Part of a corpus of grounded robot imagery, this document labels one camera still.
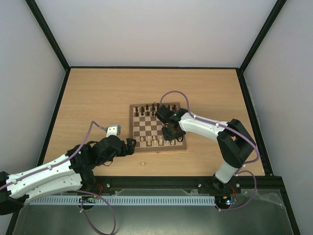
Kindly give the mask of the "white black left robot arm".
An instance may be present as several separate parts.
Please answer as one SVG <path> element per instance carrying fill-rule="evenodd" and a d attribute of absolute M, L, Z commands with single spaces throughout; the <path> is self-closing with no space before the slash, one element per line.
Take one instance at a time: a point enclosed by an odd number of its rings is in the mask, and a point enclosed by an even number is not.
<path fill-rule="evenodd" d="M 30 202 L 49 195 L 90 190 L 95 185 L 93 169 L 114 157 L 132 155 L 136 140 L 122 141 L 115 135 L 77 145 L 66 154 L 28 171 L 0 173 L 0 213 L 11 214 Z"/>

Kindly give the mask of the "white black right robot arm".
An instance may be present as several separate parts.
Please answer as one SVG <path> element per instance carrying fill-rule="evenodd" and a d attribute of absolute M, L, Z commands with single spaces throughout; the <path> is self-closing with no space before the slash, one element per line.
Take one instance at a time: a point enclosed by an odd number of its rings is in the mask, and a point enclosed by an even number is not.
<path fill-rule="evenodd" d="M 230 179 L 244 165 L 260 159 L 256 143 L 237 119 L 230 122 L 211 120 L 183 108 L 172 111 L 164 105 L 158 109 L 156 117 L 165 125 L 162 133 L 167 141 L 183 139 L 190 132 L 218 143 L 223 162 L 214 174 L 213 186 L 217 191 L 225 191 L 230 187 Z"/>

